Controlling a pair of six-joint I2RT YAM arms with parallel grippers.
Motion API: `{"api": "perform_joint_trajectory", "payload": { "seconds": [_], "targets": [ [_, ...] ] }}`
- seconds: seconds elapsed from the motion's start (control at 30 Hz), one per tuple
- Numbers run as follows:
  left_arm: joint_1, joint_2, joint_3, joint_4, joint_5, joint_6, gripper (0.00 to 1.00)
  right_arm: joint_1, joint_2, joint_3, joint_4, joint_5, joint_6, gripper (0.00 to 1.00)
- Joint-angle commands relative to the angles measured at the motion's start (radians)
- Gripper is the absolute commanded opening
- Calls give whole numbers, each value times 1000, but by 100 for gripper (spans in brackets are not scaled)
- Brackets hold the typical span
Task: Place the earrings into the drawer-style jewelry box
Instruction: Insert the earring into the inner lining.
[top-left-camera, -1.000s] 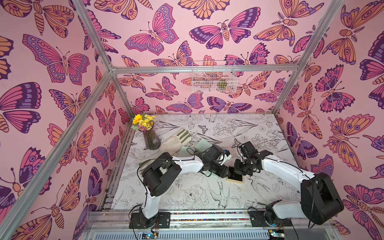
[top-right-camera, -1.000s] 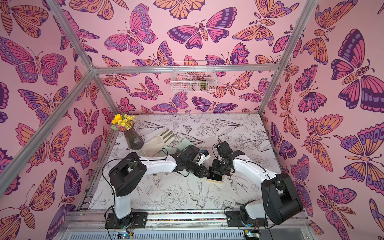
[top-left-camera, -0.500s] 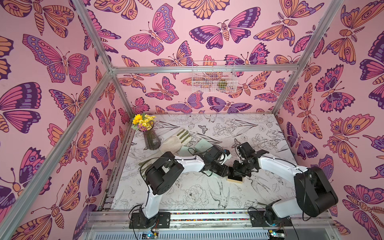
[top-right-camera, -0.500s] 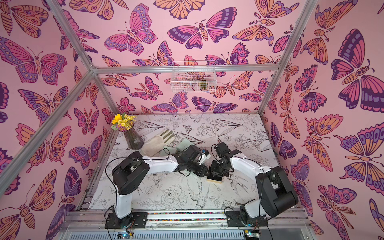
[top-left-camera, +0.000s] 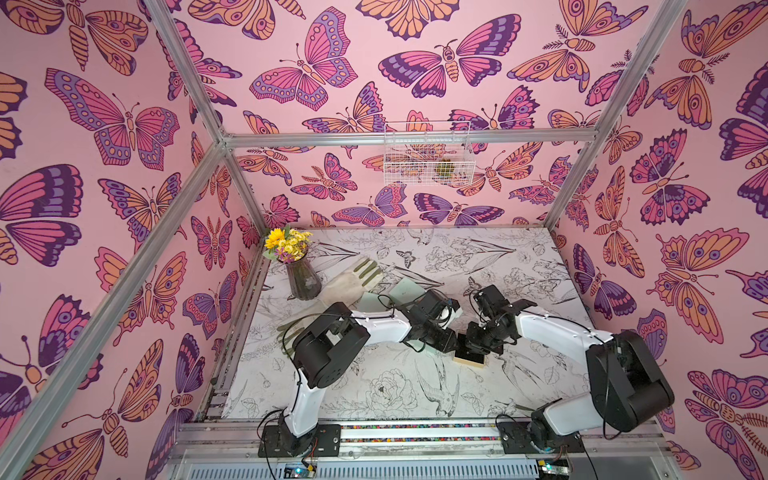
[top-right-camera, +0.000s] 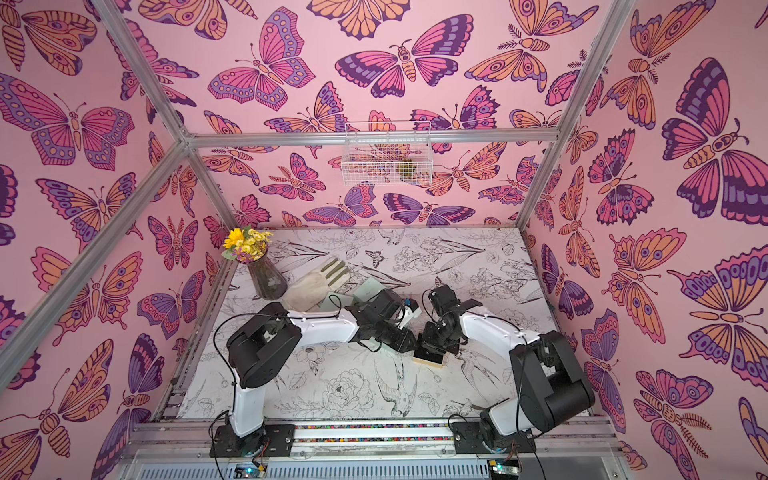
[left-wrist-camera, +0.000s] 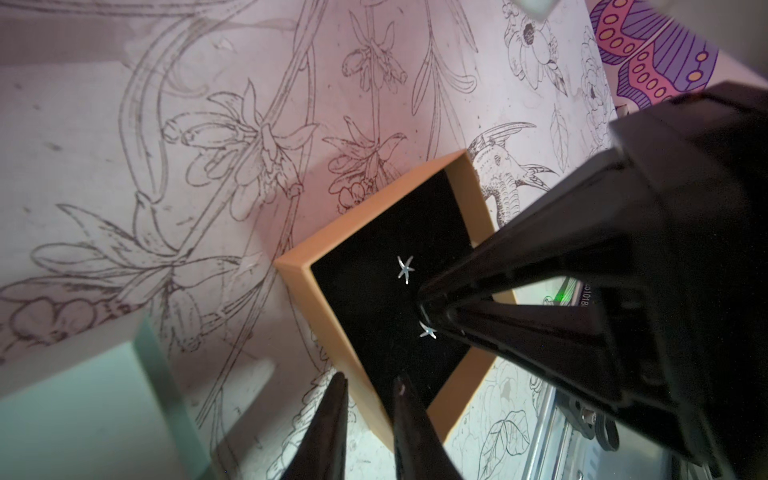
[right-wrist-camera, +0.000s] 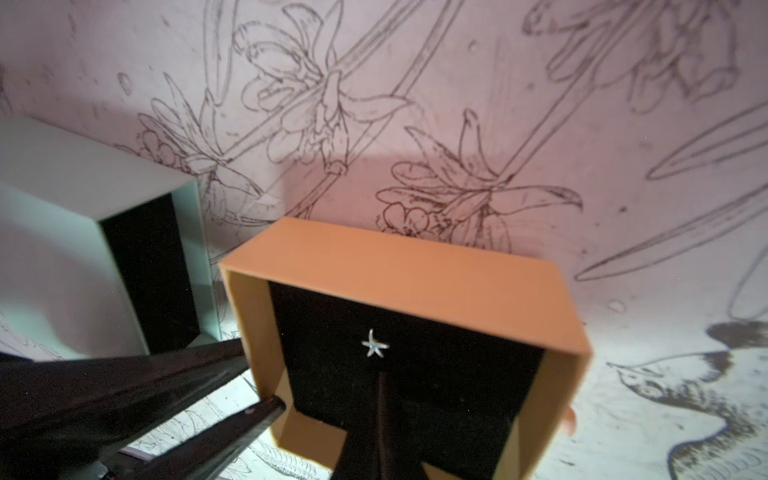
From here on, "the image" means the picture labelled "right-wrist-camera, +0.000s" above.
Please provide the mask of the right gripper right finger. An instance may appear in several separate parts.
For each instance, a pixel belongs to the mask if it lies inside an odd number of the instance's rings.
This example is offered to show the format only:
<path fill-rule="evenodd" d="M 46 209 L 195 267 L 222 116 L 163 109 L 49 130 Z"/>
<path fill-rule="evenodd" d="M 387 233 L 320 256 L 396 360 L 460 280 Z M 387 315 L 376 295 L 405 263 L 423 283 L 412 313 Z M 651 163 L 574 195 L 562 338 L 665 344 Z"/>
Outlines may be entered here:
<path fill-rule="evenodd" d="M 394 380 L 377 378 L 377 478 L 427 479 Z"/>

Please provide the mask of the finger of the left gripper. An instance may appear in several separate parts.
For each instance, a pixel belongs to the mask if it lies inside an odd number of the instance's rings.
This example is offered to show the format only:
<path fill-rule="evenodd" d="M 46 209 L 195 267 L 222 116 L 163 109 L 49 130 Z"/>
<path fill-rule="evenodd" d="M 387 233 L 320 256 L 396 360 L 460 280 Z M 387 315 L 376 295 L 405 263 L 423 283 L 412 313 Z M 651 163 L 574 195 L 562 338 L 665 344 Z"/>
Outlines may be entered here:
<path fill-rule="evenodd" d="M 1 458 L 91 462 L 246 371 L 239 340 L 153 355 L 63 361 L 1 357 Z"/>
<path fill-rule="evenodd" d="M 272 396 L 233 414 L 134 471 L 135 479 L 216 479 L 283 414 Z"/>

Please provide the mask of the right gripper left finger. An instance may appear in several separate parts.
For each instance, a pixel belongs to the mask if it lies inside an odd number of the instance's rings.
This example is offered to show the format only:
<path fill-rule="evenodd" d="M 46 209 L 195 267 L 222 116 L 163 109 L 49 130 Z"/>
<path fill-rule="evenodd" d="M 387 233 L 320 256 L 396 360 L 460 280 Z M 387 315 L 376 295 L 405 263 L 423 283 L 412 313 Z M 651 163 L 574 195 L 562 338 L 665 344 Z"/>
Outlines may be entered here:
<path fill-rule="evenodd" d="M 343 480 L 376 480 L 382 478 L 382 413 L 384 397 L 382 375 L 375 372 L 371 385 L 363 394 L 356 416 L 331 476 Z"/>

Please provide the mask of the mint jewelry box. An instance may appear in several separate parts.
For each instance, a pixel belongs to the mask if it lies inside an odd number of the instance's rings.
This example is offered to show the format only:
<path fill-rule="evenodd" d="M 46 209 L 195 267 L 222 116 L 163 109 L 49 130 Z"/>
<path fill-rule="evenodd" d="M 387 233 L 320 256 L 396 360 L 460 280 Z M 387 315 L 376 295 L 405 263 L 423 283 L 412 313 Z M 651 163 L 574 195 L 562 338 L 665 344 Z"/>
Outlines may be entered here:
<path fill-rule="evenodd" d="M 329 468 L 386 372 L 429 478 L 529 479 L 591 357 L 544 260 L 284 218 L 219 269 L 274 442 Z M 3 118 L 1 310 L 70 358 L 219 338 L 195 179 Z"/>

